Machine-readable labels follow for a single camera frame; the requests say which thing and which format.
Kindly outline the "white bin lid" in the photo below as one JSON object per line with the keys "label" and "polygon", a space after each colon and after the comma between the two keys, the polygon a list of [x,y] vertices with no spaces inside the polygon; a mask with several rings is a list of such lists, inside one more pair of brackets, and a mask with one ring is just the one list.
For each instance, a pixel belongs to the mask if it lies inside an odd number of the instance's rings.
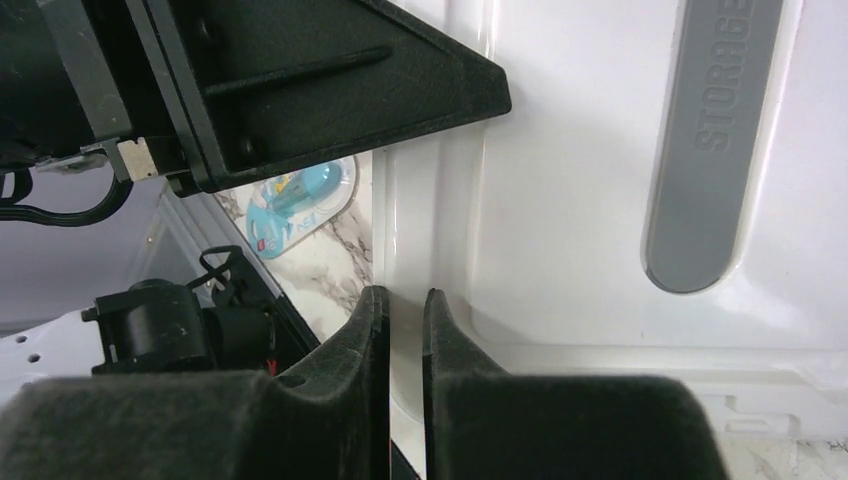
{"label": "white bin lid", "polygon": [[518,374],[660,375],[735,479],[847,475],[847,5],[407,1],[512,111],[375,156],[395,441],[440,289]]}

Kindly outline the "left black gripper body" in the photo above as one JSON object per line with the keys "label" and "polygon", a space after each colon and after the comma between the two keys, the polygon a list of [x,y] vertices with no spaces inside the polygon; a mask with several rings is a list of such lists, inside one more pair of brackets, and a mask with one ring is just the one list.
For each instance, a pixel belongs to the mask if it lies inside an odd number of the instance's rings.
{"label": "left black gripper body", "polygon": [[188,171],[129,2],[2,2],[2,167],[90,157],[122,181]]}

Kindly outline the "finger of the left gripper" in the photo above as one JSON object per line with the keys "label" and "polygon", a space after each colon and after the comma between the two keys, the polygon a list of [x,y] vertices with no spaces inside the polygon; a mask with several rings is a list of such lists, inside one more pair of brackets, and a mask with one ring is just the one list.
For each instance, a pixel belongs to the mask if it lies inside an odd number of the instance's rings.
{"label": "finger of the left gripper", "polygon": [[389,1],[131,1],[181,197],[508,113],[504,69]]}

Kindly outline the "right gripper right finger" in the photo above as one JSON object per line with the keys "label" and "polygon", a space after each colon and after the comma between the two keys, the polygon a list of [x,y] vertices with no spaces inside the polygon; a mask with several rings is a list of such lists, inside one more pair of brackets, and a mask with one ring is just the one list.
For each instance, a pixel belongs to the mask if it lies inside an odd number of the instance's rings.
{"label": "right gripper right finger", "polygon": [[655,376],[507,372],[457,325],[444,292],[423,314],[431,479],[724,479],[708,419]]}

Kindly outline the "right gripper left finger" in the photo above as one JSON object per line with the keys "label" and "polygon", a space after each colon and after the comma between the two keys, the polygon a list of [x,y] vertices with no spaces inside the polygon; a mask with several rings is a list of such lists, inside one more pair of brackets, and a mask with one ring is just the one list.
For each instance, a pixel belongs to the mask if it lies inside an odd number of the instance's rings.
{"label": "right gripper left finger", "polygon": [[278,376],[56,378],[1,415],[5,479],[387,479],[389,295]]}

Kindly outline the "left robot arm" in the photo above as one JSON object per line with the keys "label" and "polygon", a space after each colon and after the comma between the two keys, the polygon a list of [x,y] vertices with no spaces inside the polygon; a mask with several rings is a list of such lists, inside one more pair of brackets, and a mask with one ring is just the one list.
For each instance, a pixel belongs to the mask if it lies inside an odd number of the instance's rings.
{"label": "left robot arm", "polygon": [[[389,1],[5,1],[1,218],[89,227],[134,186],[180,197],[290,175],[504,115],[505,70]],[[1,343],[1,394],[50,377],[285,363],[291,311],[240,247],[201,280],[144,280]],[[196,296],[212,282],[213,303]]]}

